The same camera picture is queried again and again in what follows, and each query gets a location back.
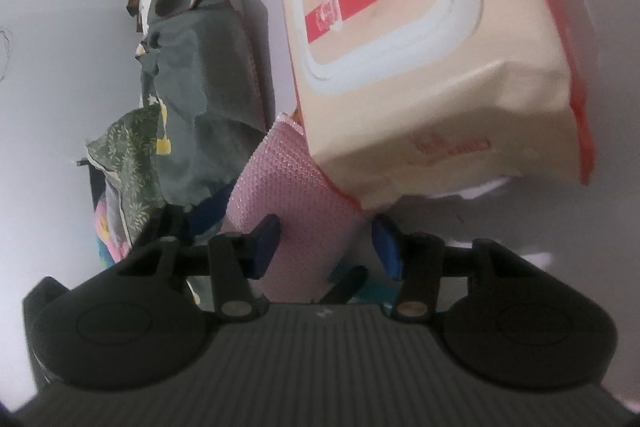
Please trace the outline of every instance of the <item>beige package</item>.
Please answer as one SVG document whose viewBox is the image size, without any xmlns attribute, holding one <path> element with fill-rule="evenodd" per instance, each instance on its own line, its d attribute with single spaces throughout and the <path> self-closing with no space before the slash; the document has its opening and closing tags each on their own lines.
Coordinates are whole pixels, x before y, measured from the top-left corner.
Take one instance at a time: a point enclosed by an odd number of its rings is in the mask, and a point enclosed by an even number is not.
<svg viewBox="0 0 640 427">
<path fill-rule="evenodd" d="M 311 156 L 363 208 L 496 176 L 588 182 L 558 0 L 284 0 Z"/>
</svg>

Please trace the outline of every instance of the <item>green patterned fabric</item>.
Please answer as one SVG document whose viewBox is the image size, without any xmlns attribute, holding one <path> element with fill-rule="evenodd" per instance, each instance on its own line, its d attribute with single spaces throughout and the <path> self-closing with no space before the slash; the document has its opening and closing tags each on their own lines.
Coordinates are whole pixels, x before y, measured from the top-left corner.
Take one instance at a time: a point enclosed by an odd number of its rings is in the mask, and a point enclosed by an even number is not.
<svg viewBox="0 0 640 427">
<path fill-rule="evenodd" d="M 159 117 L 159 104 L 136 109 L 87 145 L 89 160 L 118 189 L 130 244 L 135 243 L 152 213 L 164 206 L 154 167 Z"/>
</svg>

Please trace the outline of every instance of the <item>ribbed black surface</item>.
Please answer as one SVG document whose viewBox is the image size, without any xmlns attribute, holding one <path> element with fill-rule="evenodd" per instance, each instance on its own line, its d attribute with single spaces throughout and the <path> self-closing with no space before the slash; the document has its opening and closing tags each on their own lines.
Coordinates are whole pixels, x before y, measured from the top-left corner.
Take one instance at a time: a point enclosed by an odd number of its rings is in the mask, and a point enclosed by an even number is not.
<svg viewBox="0 0 640 427">
<path fill-rule="evenodd" d="M 171 380 L 128 393 L 54 384 L 18 417 L 29 427 L 622 427 L 632 415 L 596 386 L 493 387 L 426 328 L 377 307 L 274 305 L 226 327 Z"/>
</svg>

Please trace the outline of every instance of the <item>pink textured bag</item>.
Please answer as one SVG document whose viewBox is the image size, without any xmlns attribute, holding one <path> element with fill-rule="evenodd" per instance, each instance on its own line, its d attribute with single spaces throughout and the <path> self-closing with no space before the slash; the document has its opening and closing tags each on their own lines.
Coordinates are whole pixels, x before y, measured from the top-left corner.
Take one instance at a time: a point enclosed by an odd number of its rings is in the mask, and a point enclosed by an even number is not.
<svg viewBox="0 0 640 427">
<path fill-rule="evenodd" d="M 327 184 L 309 156 L 303 128 L 286 115 L 278 117 L 242 172 L 223 230 L 250 232 L 267 214 L 280 217 L 282 238 L 257 285 L 271 301 L 321 298 L 365 216 Z"/>
</svg>

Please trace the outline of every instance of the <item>red package edge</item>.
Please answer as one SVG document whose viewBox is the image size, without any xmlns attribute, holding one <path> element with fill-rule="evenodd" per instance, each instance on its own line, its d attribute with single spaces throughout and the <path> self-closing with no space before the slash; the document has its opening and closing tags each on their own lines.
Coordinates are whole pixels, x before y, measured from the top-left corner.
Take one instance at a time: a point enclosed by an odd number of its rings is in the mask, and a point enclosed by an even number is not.
<svg viewBox="0 0 640 427">
<path fill-rule="evenodd" d="M 593 136 L 591 136 L 589 121 L 587 119 L 586 83 L 580 76 L 580 73 L 578 73 L 574 52 L 569 42 L 569 18 L 564 10 L 564 4 L 562 3 L 562 0 L 546 0 L 546 3 L 549 6 L 554 21 L 556 22 L 558 34 L 562 41 L 562 48 L 564 49 L 564 54 L 566 55 L 571 69 L 571 94 L 569 104 L 571 110 L 574 112 L 578 147 L 580 148 L 580 183 L 588 185 L 595 165 L 595 146 L 593 144 Z"/>
</svg>

